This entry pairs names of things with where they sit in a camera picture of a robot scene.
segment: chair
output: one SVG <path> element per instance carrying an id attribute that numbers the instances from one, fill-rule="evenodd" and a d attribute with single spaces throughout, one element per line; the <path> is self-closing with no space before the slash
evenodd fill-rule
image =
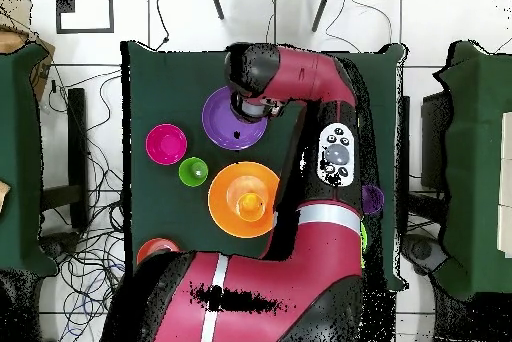
<path id="1" fill-rule="evenodd" d="M 222 7 L 220 6 L 219 0 L 213 0 L 213 3 L 215 4 L 215 8 L 217 9 L 217 14 L 219 15 L 219 18 L 221 20 L 224 20 L 224 13 L 222 12 Z M 318 24 L 320 23 L 320 19 L 322 18 L 322 14 L 324 13 L 325 6 L 327 4 L 327 0 L 321 0 L 320 5 L 318 6 L 318 11 L 316 12 L 315 21 L 313 22 L 313 27 L 311 30 L 313 32 L 316 32 L 318 29 Z"/>

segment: white stripe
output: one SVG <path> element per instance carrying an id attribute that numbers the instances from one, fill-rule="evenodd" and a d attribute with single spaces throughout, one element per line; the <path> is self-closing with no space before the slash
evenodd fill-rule
<path id="1" fill-rule="evenodd" d="M 228 257 L 219 254 L 215 274 L 213 275 L 212 286 L 220 286 L 224 288 L 224 278 L 228 269 Z M 215 322 L 217 321 L 217 311 L 206 310 L 203 322 L 203 332 L 201 334 L 201 342 L 213 342 L 213 334 L 215 333 Z"/>
<path id="2" fill-rule="evenodd" d="M 312 204 L 299 208 L 299 224 L 304 223 L 334 223 L 361 233 L 361 219 L 359 216 L 340 205 Z"/>

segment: orange plate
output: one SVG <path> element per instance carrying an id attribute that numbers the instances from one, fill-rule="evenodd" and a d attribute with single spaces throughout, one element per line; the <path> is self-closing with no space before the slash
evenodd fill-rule
<path id="1" fill-rule="evenodd" d="M 178 246 L 169 241 L 169 239 L 163 238 L 155 238 L 147 241 L 144 245 L 140 247 L 139 252 L 137 253 L 137 264 L 140 264 L 142 260 L 144 260 L 148 255 L 153 254 L 155 251 L 161 249 L 168 249 L 171 251 L 179 252 Z"/>
<path id="2" fill-rule="evenodd" d="M 241 176 L 259 178 L 268 189 L 268 202 L 265 213 L 255 222 L 246 222 L 236 215 L 228 206 L 227 190 L 231 182 Z M 272 229 L 274 213 L 272 207 L 276 197 L 279 178 L 262 164 L 241 162 L 231 164 L 222 169 L 210 186 L 208 192 L 208 208 L 213 221 L 224 231 L 237 238 L 255 238 Z"/>

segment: red bowl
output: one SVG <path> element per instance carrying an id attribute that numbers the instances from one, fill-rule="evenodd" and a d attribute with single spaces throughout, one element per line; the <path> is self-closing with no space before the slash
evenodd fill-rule
<path id="1" fill-rule="evenodd" d="M 168 249 L 169 251 L 180 252 L 178 246 L 170 241 L 169 239 L 164 238 L 155 238 L 147 241 L 142 247 L 140 247 L 139 252 L 137 253 L 137 264 L 140 264 L 142 260 L 144 260 L 149 255 L 153 254 L 156 251 Z"/>

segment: red robot arm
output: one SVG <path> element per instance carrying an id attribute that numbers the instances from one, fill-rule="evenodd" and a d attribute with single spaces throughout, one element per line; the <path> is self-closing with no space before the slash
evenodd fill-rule
<path id="1" fill-rule="evenodd" d="M 350 79 L 332 57 L 268 44 L 228 48 L 226 76 L 233 112 L 249 122 L 304 103 L 275 227 L 260 259 L 165 252 L 142 263 L 139 272 L 151 273 L 151 260 L 165 271 L 138 312 L 137 342 L 356 342 L 362 209 Z"/>

